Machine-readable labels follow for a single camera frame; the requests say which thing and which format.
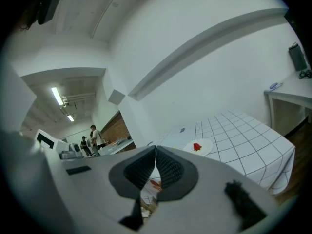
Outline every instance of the red object on plate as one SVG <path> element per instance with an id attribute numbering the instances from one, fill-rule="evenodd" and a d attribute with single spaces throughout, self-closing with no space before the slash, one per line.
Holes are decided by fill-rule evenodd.
<path id="1" fill-rule="evenodd" d="M 158 183 L 157 183 L 156 181 L 152 180 L 152 179 L 150 180 L 150 182 L 151 182 L 153 185 L 155 185 L 155 186 L 159 186 Z"/>
<path id="2" fill-rule="evenodd" d="M 201 146 L 198 143 L 194 143 L 193 147 L 194 147 L 194 151 L 198 151 L 201 148 Z"/>

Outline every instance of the white monitor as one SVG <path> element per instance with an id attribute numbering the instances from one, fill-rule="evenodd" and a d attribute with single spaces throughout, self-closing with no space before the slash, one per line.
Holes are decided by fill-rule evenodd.
<path id="1" fill-rule="evenodd" d="M 49 135 L 48 133 L 46 133 L 41 129 L 38 129 L 35 139 L 40 142 L 42 147 L 46 149 L 52 149 L 56 151 L 58 154 L 60 154 L 62 151 L 69 150 L 68 143 L 52 137 L 51 135 Z"/>

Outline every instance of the black camera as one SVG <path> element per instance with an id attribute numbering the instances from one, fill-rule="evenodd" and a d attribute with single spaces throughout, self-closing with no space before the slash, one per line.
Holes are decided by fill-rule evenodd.
<path id="1" fill-rule="evenodd" d="M 29 20 L 27 20 L 27 29 L 38 21 L 38 24 L 44 24 L 53 18 L 55 10 L 60 0 L 34 0 L 29 7 Z"/>

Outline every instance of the white plate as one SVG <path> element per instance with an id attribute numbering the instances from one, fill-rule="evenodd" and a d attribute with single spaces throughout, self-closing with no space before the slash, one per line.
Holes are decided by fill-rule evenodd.
<path id="1" fill-rule="evenodd" d="M 155 187 L 153 187 L 151 180 L 154 180 L 156 183 L 159 183 L 161 181 L 159 171 L 156 167 L 152 171 L 147 183 L 141 190 L 141 198 L 148 205 L 152 203 L 153 198 L 157 199 L 157 193 L 159 193 L 159 190 L 156 190 Z"/>
<path id="2" fill-rule="evenodd" d="M 198 151 L 194 150 L 194 146 L 193 144 L 199 144 L 201 146 L 201 149 Z M 191 154 L 196 154 L 196 155 L 200 155 L 200 156 L 206 156 L 208 153 L 211 152 L 212 148 L 213 148 L 213 143 L 206 139 L 206 138 L 200 138 L 200 139 L 196 139 L 191 141 L 190 143 L 188 143 L 183 150 L 186 152 L 189 152 Z"/>

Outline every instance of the black cable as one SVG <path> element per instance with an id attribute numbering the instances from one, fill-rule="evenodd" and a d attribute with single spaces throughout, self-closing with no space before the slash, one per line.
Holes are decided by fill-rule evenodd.
<path id="1" fill-rule="evenodd" d="M 310 69 L 308 69 L 307 71 L 301 71 L 299 74 L 299 79 L 303 79 L 303 78 L 308 78 L 311 79 L 312 78 L 312 72 Z"/>

